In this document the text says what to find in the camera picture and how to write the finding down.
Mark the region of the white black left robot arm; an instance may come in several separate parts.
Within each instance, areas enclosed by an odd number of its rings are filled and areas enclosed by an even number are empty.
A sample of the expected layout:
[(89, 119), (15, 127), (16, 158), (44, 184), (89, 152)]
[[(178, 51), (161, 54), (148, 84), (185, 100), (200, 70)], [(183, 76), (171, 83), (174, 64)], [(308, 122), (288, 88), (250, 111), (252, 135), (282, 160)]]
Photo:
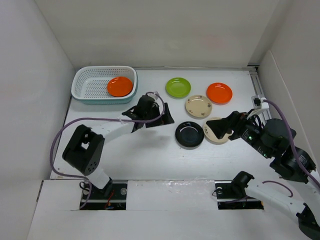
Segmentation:
[(109, 118), (106, 123), (91, 128), (81, 124), (75, 129), (62, 153), (62, 158), (90, 181), (98, 197), (107, 198), (111, 194), (113, 185), (111, 177), (100, 167), (106, 143), (142, 128), (175, 122), (166, 102), (162, 102), (160, 110), (156, 96), (148, 92), (140, 97), (137, 105), (124, 111), (120, 117)]

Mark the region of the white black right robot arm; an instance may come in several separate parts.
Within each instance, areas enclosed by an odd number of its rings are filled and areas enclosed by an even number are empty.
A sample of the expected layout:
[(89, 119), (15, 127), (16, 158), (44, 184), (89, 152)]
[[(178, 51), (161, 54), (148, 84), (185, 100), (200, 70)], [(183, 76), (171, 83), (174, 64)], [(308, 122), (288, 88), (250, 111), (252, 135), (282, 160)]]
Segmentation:
[(221, 139), (241, 139), (266, 159), (270, 167), (296, 189), (303, 200), (295, 200), (240, 171), (223, 188), (238, 199), (254, 198), (266, 203), (297, 224), (300, 231), (312, 240), (320, 238), (320, 188), (314, 186), (312, 172), (316, 164), (309, 154), (295, 146), (296, 131), (284, 118), (272, 118), (262, 123), (256, 114), (234, 111), (221, 119), (208, 120), (208, 128)]

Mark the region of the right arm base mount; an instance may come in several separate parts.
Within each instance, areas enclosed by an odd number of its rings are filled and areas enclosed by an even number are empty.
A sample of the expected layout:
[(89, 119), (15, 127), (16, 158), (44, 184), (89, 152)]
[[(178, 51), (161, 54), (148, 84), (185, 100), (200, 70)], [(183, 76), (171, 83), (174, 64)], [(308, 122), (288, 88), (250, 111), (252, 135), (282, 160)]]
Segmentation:
[(212, 196), (216, 198), (218, 210), (263, 210), (260, 200), (236, 193), (231, 180), (215, 180)]

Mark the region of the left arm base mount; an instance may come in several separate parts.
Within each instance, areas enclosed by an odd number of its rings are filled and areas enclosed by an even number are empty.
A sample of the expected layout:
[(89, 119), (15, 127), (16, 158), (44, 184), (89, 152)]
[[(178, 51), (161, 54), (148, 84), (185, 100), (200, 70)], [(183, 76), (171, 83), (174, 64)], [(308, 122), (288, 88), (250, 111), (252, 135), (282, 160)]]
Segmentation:
[(106, 210), (106, 211), (122, 211), (126, 210), (127, 207), (127, 193), (128, 193), (128, 182), (127, 181), (115, 181), (112, 184), (112, 188), (107, 196), (101, 191), (92, 187), (91, 194), (85, 206), (81, 207), (88, 197), (89, 185), (83, 181), (79, 184), (82, 190), (81, 199), (79, 203), (80, 210)]

